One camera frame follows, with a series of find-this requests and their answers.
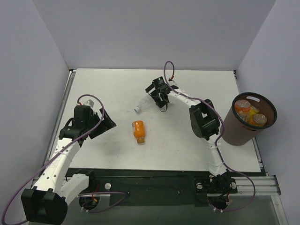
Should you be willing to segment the clear plastic bottle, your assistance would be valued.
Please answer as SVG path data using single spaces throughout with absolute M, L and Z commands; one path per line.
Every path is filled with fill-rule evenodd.
M 156 106 L 155 101 L 149 95 L 143 97 L 134 107 L 134 112 L 137 114 L 148 111 L 151 107 Z

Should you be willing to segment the orange floral tea bottle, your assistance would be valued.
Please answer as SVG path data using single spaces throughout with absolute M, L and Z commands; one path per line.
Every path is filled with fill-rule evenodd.
M 241 118 L 246 118 L 249 115 L 250 108 L 251 104 L 245 99 L 237 100 L 234 104 L 234 109 Z

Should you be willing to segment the yellow bottle blue cap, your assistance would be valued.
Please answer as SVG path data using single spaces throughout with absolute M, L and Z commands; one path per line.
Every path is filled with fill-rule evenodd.
M 246 111 L 244 113 L 245 117 L 244 117 L 244 121 L 248 121 L 254 114 L 257 114 L 259 113 L 259 109 L 254 107 L 254 106 L 251 106 L 248 111 Z

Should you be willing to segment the orange bottle navy label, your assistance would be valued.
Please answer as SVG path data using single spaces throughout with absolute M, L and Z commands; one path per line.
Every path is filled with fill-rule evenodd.
M 253 114 L 249 120 L 248 124 L 256 126 L 256 127 L 263 127 L 267 122 L 267 117 L 261 113 Z

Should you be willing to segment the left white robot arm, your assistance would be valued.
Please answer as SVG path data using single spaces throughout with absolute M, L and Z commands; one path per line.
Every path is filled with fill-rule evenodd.
M 104 109 L 94 112 L 90 105 L 77 105 L 74 115 L 61 129 L 51 163 L 43 170 L 31 189 L 24 189 L 21 201 L 27 221 L 60 225 L 69 204 L 82 192 L 96 189 L 94 172 L 78 170 L 68 182 L 69 166 L 87 139 L 93 139 L 116 127 Z

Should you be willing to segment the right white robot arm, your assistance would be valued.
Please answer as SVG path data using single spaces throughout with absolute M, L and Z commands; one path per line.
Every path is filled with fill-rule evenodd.
M 208 166 L 210 172 L 209 187 L 215 191 L 230 187 L 231 181 L 224 159 L 218 149 L 220 121 L 209 99 L 198 100 L 185 94 L 175 84 L 168 85 L 162 77 L 154 79 L 145 92 L 159 108 L 175 104 L 189 113 L 193 133 L 202 140 L 208 149 Z

